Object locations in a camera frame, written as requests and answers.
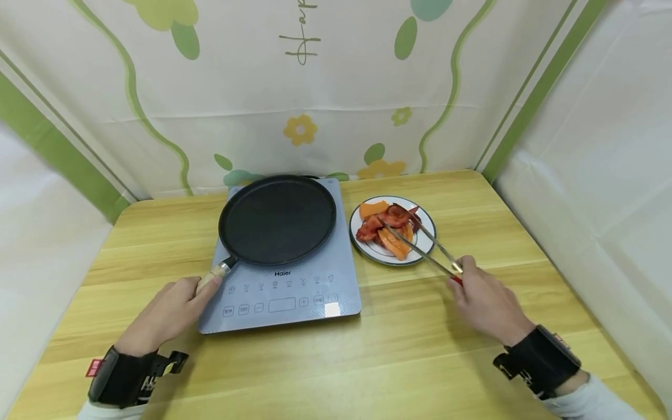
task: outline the yellow flower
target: yellow flower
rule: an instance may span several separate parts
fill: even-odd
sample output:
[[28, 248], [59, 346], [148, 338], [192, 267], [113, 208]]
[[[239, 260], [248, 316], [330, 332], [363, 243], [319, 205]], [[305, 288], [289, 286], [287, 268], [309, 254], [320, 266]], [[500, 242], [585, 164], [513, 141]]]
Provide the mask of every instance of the yellow flower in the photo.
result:
[[285, 137], [292, 139], [292, 144], [299, 147], [303, 143], [310, 144], [315, 139], [317, 125], [312, 122], [310, 116], [301, 114], [299, 117], [290, 117], [287, 126], [282, 131]]
[[406, 124], [412, 115], [413, 111], [411, 111], [409, 107], [399, 108], [397, 111], [394, 111], [394, 114], [392, 115], [394, 126], [399, 127]]
[[198, 22], [194, 0], [124, 0], [135, 6], [140, 18], [157, 31], [170, 30], [173, 21], [184, 26]]
[[387, 163], [384, 159], [371, 162], [366, 168], [357, 172], [357, 176], [363, 178], [382, 178], [401, 175], [406, 169], [402, 161]]

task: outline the white plate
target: white plate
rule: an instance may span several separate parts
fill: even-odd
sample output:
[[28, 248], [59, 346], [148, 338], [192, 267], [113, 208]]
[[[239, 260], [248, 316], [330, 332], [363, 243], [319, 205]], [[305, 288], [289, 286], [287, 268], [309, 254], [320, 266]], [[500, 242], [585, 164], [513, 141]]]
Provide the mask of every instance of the white plate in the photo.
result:
[[[410, 200], [406, 200], [405, 198], [396, 196], [371, 197], [364, 202], [377, 203], [383, 200], [386, 201], [387, 204], [397, 203], [399, 206], [402, 206], [406, 210], [410, 210], [411, 208], [417, 206], [416, 203]], [[418, 208], [416, 214], [420, 217], [422, 225], [429, 231], [429, 233], [431, 233], [434, 237], [436, 237], [436, 227], [434, 226], [434, 221], [431, 219], [431, 217], [429, 217], [427, 212], [424, 211], [422, 207], [420, 207]], [[362, 218], [360, 218], [360, 207], [357, 206], [355, 211], [352, 212], [352, 215], [350, 216], [350, 239], [352, 240], [352, 243], [355, 244], [357, 249], [359, 249], [361, 253], [363, 253], [370, 259], [382, 264], [396, 265], [396, 266], [415, 264], [422, 259], [422, 255], [418, 254], [416, 251], [411, 249], [411, 252], [409, 252], [409, 254], [406, 256], [406, 259], [400, 261], [394, 256], [394, 254], [392, 254], [384, 247], [381, 247], [374, 241], [369, 241], [365, 243], [359, 242], [355, 238], [355, 235], [357, 235], [357, 231], [360, 229], [360, 227], [362, 227]], [[413, 244], [415, 244], [416, 247], [420, 248], [420, 250], [422, 250], [425, 253], [429, 253], [432, 250], [432, 248], [434, 248], [434, 242], [432, 242], [431, 239], [428, 238], [427, 235], [425, 235], [422, 232], [422, 230], [418, 230], [413, 235]]]

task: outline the tongs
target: tongs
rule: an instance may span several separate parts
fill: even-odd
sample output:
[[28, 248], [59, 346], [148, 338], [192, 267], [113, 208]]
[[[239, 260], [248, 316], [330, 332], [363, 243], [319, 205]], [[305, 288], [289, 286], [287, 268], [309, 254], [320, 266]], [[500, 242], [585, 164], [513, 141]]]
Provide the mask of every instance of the tongs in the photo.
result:
[[448, 277], [452, 278], [453, 280], [455, 280], [459, 284], [462, 284], [462, 272], [463, 272], [463, 270], [462, 270], [462, 266], [460, 265], [460, 263], [458, 263], [458, 261], [451, 255], [451, 253], [448, 252], [448, 250], [446, 248], [444, 248], [444, 246], [441, 245], [441, 243], [431, 233], [429, 233], [429, 231], [422, 225], [422, 223], [420, 223], [420, 220], [417, 217], [415, 217], [413, 214], [411, 215], [411, 220], [413, 221], [413, 224], [417, 225], [420, 228], [420, 230], [422, 230], [422, 232], [425, 235], [427, 235], [429, 240], [434, 242], [434, 245], [439, 247], [441, 252], [446, 256], [446, 258], [448, 258], [448, 261], [450, 262], [450, 267], [451, 267], [450, 269], [443, 266], [441, 263], [436, 261], [434, 258], [430, 257], [429, 254], [427, 254], [426, 252], [422, 251], [420, 248], [415, 246], [414, 243], [412, 243], [408, 239], [404, 238], [404, 236], [402, 234], [400, 234], [399, 232], [397, 232], [397, 230], [395, 228], [392, 228], [389, 224], [387, 224], [385, 222], [385, 220], [383, 220], [381, 217], [378, 217], [378, 216], [376, 216], [376, 217], [378, 218], [380, 223], [382, 223], [382, 225], [385, 226], [385, 228], [387, 230], [389, 230], [398, 240], [400, 240], [403, 243], [405, 243], [406, 245], [410, 246], [410, 248], [412, 250], [414, 250], [415, 252], [420, 254], [422, 256], [422, 258], [424, 258], [425, 260], [430, 262], [432, 265], [434, 265], [434, 267], [440, 269]]

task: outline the red label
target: red label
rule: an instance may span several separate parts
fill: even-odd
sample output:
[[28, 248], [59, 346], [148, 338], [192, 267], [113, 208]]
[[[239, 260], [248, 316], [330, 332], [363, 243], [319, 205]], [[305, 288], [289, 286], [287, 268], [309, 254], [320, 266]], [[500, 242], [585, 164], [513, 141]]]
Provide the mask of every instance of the red label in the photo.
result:
[[91, 360], [91, 364], [89, 365], [89, 369], [86, 371], [86, 377], [87, 378], [92, 378], [95, 376], [95, 374], [98, 372], [98, 368], [100, 368], [100, 365], [102, 364], [103, 360], [102, 359], [93, 359]]

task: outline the black round griddle pan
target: black round griddle pan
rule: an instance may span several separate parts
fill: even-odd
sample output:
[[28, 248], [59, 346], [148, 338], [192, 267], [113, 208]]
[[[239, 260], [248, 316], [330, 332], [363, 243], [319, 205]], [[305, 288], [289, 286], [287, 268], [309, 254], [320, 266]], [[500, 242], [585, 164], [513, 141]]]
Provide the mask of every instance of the black round griddle pan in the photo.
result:
[[335, 224], [336, 203], [315, 180], [277, 175], [255, 181], [224, 206], [219, 237], [231, 256], [201, 279], [196, 292], [238, 261], [281, 265], [305, 257], [329, 238]]

